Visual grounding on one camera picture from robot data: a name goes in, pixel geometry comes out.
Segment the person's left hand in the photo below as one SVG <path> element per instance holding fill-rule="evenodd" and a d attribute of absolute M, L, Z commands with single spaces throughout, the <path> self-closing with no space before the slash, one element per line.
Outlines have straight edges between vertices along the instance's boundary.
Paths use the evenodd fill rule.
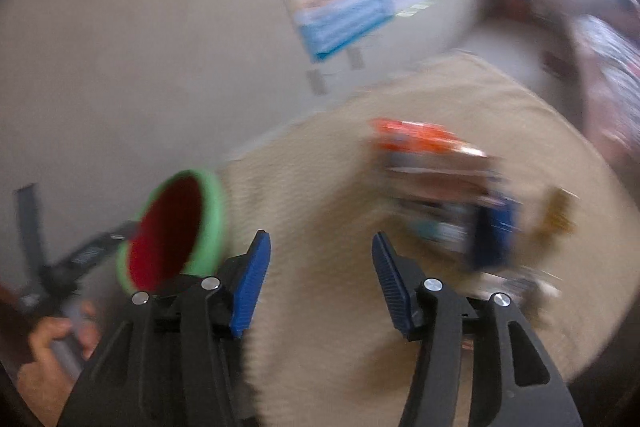
<path fill-rule="evenodd" d="M 70 377 L 51 348 L 66 337 L 73 323 L 66 317 L 43 317 L 28 336 L 34 361 L 21 366 L 16 387 L 43 426 L 56 426 L 76 379 Z"/>

